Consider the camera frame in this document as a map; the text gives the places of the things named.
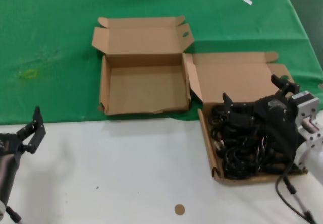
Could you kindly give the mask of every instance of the table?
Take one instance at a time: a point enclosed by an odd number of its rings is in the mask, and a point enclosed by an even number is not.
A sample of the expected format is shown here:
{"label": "table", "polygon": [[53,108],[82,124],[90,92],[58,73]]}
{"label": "table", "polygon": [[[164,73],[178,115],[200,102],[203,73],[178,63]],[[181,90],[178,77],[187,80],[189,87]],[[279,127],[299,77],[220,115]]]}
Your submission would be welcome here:
{"label": "table", "polygon": [[[301,224],[274,184],[229,187],[212,177],[199,121],[151,119],[45,124],[25,154],[9,205],[25,224]],[[1,126],[16,132],[20,126]],[[322,223],[323,186],[292,178]],[[296,203],[280,187],[293,205]],[[177,216],[174,207],[186,208]],[[1,224],[12,224],[5,216]]]}
{"label": "table", "polygon": [[[0,124],[27,122],[36,105],[46,122],[112,118],[97,110],[102,55],[91,41],[100,16],[185,15],[195,39],[188,53],[276,51],[303,90],[323,99],[323,70],[290,1],[252,1],[0,0]],[[196,102],[167,116],[197,119]]]}

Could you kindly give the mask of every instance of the cable connector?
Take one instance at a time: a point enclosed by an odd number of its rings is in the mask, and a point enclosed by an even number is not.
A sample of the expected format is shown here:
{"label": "cable connector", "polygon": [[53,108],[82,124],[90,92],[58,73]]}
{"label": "cable connector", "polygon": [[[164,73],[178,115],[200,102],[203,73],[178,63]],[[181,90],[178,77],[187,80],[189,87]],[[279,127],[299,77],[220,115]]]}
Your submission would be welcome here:
{"label": "cable connector", "polygon": [[21,217],[16,212],[14,212],[9,206],[6,207],[6,213],[8,213],[10,219],[14,223],[21,223]]}
{"label": "cable connector", "polygon": [[314,217],[313,217],[312,213],[309,210],[306,211],[306,212],[304,212],[304,215],[305,215],[308,223],[310,223],[310,224],[316,224],[316,222],[314,221]]}

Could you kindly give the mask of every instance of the cardboard box lid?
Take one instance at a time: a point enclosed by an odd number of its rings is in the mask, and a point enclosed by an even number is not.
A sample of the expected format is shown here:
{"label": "cardboard box lid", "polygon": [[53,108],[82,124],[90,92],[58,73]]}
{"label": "cardboard box lid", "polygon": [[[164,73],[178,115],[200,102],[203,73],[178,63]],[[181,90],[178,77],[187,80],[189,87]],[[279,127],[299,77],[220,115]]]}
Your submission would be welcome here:
{"label": "cardboard box lid", "polygon": [[92,46],[105,54],[176,54],[194,41],[185,17],[99,18]]}
{"label": "cardboard box lid", "polygon": [[[190,87],[206,103],[223,103],[222,93],[233,102],[252,102],[274,94],[270,62],[278,58],[275,52],[235,52],[186,54]],[[286,74],[284,65],[276,66]]]}

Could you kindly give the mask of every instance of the empty cardboard box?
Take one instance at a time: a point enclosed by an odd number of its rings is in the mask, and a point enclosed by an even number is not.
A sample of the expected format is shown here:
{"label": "empty cardboard box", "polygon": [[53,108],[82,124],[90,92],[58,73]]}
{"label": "empty cardboard box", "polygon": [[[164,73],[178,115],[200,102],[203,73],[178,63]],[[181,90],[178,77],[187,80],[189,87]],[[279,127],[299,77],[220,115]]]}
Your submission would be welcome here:
{"label": "empty cardboard box", "polygon": [[276,180],[278,176],[265,174],[246,180],[225,178],[222,160],[215,154],[207,117],[213,106],[223,104],[223,93],[233,102],[253,102],[277,92],[277,87],[271,83],[272,74],[287,75],[292,80],[285,65],[271,63],[278,55],[275,52],[238,52],[186,54],[185,57],[190,87],[203,102],[203,110],[198,114],[214,179],[239,184]]}
{"label": "empty cardboard box", "polygon": [[194,41],[184,16],[99,18],[92,45],[102,58],[100,103],[106,115],[189,109],[183,51]]}

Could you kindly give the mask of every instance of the black cable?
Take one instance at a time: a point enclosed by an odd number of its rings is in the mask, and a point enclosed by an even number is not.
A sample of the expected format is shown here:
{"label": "black cable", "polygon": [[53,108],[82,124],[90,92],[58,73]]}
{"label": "black cable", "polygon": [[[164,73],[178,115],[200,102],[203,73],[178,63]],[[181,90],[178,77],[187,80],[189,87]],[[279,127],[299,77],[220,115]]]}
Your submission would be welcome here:
{"label": "black cable", "polygon": [[290,163],[288,164],[288,166],[285,168],[284,172],[277,178],[276,182],[275,182],[275,190],[276,193],[278,194],[278,196],[281,198],[281,200],[296,214],[298,214],[301,218],[303,218],[305,221],[308,222],[307,218],[305,216],[303,216],[298,210],[296,210],[293,206],[291,206],[287,200],[282,196],[282,194],[280,193],[279,189],[278,189],[278,184],[280,183],[280,181],[283,179],[284,176],[287,176],[287,173],[289,171],[289,169],[291,168],[291,166],[293,165],[293,162],[290,161]]}
{"label": "black cable", "polygon": [[[208,118],[211,125],[211,137],[221,145],[217,146],[216,154],[222,161],[224,176],[229,179],[243,180],[259,173],[280,175],[289,159],[278,156],[273,150],[273,138],[268,137],[262,122],[253,120],[252,116],[244,115],[251,111],[249,106],[231,107],[231,113],[224,112],[223,106],[215,106]],[[293,166],[291,173],[302,171]]]}

